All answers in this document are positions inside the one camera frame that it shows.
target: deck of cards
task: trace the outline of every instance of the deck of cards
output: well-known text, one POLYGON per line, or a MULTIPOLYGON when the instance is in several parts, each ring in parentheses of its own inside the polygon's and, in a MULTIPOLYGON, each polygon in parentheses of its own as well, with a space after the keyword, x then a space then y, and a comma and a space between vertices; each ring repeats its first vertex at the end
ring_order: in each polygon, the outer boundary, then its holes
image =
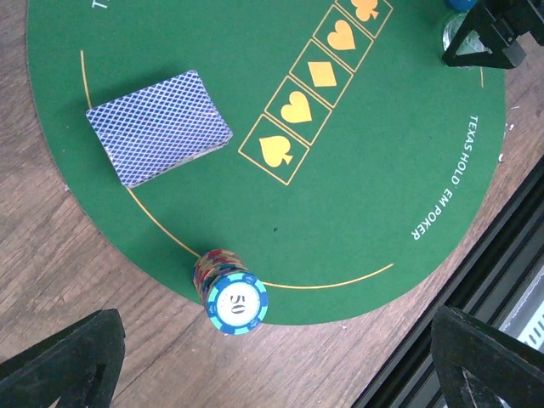
POLYGON ((225 146, 232 137, 196 71, 97 106, 87 118, 129 189, 225 146))

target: yellow curved line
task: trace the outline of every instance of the yellow curved line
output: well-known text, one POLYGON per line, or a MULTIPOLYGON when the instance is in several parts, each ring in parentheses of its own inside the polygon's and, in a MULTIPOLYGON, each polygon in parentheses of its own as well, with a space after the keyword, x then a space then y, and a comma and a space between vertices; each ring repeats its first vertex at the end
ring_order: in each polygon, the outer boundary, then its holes
MULTIPOLYGON (((87 96, 87 103, 88 108, 92 109, 93 106, 91 105, 91 96, 90 92, 88 91, 88 85, 87 85, 87 71, 85 69, 85 54, 83 53, 83 50, 80 51, 81 56, 81 63, 82 63, 82 78, 83 78, 83 87, 85 88, 85 95, 87 96)), ((198 252, 193 251, 191 248, 189 248, 187 245, 185 245, 182 241, 180 241, 178 238, 176 238, 168 229, 166 229, 161 223, 157 221, 155 217, 153 217, 153 214, 149 212, 149 210, 142 204, 142 201, 139 200, 139 198, 134 194, 132 190, 127 188, 128 194, 133 198, 133 200, 138 204, 140 209, 144 212, 145 215, 149 217, 151 221, 155 223, 157 227, 159 227, 162 232, 164 232, 170 239, 172 239, 176 244, 178 244, 180 247, 182 247, 185 251, 188 253, 196 256, 197 258, 200 257, 198 252)), ((393 266, 392 263, 390 263, 387 266, 384 266, 383 268, 377 270, 376 272, 372 272, 371 274, 361 276, 359 278, 355 278, 352 280, 346 280, 344 282, 338 282, 338 283, 331 283, 330 285, 316 285, 316 286, 294 286, 294 285, 282 285, 280 283, 271 283, 271 282, 265 282, 263 281, 263 284, 266 286, 272 286, 272 287, 279 287, 281 289, 296 289, 296 290, 315 290, 315 289, 330 289, 332 287, 339 287, 339 286, 346 286, 350 285, 355 282, 363 281, 365 279, 371 278, 372 276, 376 276, 378 274, 381 274, 382 272, 388 270, 393 266)))

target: wood grain surface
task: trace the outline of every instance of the wood grain surface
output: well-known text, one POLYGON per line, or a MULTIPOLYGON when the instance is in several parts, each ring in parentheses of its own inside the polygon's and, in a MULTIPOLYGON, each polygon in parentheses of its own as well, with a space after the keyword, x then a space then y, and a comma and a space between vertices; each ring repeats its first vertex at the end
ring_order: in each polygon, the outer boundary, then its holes
POLYGON ((113 406, 350 406, 544 155, 544 49, 507 74, 503 163, 459 247, 423 283, 360 317, 224 336, 96 230, 41 132, 26 67, 26 5, 0 2, 0 361, 94 312, 119 309, 127 355, 113 406))

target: green poker mat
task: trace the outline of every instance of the green poker mat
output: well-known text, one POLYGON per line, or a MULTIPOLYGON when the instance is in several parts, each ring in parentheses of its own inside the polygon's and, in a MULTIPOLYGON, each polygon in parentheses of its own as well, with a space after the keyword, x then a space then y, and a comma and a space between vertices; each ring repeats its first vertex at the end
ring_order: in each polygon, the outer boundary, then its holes
POLYGON ((449 68, 440 0, 30 0, 31 85, 49 149, 99 230, 198 302, 198 254, 266 285, 264 322, 364 314, 456 247, 505 123, 502 71, 449 68), (89 107, 196 70, 234 136, 124 188, 89 107))

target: diamond symbol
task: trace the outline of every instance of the diamond symbol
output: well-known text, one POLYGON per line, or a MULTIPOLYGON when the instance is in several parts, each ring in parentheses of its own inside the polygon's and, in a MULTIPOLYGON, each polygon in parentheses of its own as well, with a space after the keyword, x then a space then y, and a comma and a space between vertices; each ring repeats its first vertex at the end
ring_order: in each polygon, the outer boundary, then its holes
POLYGON ((316 88, 336 87, 337 79, 334 76, 332 64, 329 61, 309 62, 309 73, 316 88))

